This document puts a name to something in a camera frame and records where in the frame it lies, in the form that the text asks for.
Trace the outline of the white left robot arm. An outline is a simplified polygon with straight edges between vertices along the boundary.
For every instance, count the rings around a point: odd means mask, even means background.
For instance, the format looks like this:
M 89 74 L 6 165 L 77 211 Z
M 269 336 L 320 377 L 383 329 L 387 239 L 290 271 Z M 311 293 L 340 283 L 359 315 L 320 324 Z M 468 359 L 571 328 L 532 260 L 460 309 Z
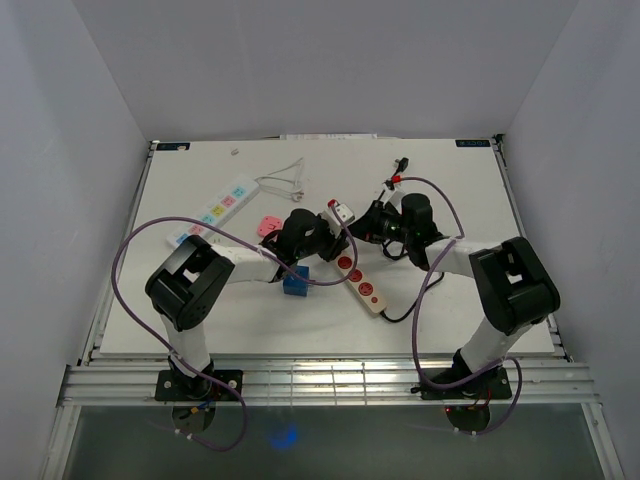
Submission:
M 171 345 L 173 382 L 190 399 L 205 397 L 212 387 L 213 361 L 203 322 L 224 287 L 240 282 L 302 280 L 298 263 L 317 255 L 335 259 L 347 248 L 345 228 L 354 221 L 351 210 L 334 204 L 323 214 L 295 209 L 281 230 L 258 245 L 213 246 L 201 236 L 188 236 L 151 275 L 145 293 L 160 315 Z

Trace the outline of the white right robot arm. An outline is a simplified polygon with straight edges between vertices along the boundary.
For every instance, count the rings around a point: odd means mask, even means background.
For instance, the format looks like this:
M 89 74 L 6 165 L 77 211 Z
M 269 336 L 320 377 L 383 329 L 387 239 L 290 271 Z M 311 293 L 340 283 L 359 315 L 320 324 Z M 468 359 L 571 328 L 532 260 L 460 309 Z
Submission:
M 464 397 L 476 396 L 517 340 L 560 307 L 558 289 L 526 238 L 517 236 L 494 245 L 467 241 L 463 234 L 447 237 L 436 226 L 424 194 L 405 195 L 398 212 L 374 201 L 349 231 L 371 244 L 401 243 L 410 262 L 427 273 L 421 291 L 436 272 L 475 282 L 484 316 L 470 340 L 454 354 L 450 368 L 433 379 L 418 371 L 424 389 L 454 389 Z

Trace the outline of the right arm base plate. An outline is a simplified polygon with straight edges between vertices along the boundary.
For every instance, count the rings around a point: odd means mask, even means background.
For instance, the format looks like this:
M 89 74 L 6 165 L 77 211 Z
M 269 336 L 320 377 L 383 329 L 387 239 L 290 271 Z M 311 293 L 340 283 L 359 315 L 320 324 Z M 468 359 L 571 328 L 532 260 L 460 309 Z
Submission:
M 423 400 L 509 400 L 512 397 L 504 367 L 496 367 L 455 388 L 441 390 L 420 383 L 413 386 L 410 392 L 419 395 Z

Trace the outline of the beige red power strip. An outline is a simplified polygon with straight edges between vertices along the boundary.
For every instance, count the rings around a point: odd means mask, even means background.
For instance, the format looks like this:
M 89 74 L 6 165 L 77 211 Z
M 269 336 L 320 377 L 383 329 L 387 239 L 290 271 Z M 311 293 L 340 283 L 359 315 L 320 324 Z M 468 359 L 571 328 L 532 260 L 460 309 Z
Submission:
M 342 229 L 343 226 L 337 228 L 330 223 L 329 226 L 338 239 L 347 242 L 347 246 L 332 261 L 332 265 L 341 276 L 348 277 L 345 284 L 364 308 L 373 316 L 379 315 L 387 307 L 386 299 L 381 295 L 380 289 L 374 286 L 371 279 L 357 265 L 348 236 Z

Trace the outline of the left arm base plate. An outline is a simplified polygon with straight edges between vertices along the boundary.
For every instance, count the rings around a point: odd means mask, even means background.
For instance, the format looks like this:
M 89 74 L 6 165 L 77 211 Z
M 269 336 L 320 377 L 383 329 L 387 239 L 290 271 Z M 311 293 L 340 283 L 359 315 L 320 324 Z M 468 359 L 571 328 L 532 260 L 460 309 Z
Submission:
M 233 388 L 238 394 L 242 391 L 244 372 L 242 370 L 215 370 L 212 377 Z M 180 371 L 162 370 L 157 377 L 154 399 L 159 402 L 206 402 L 236 401 L 236 396 L 227 388 L 211 383 L 199 376 L 184 376 Z

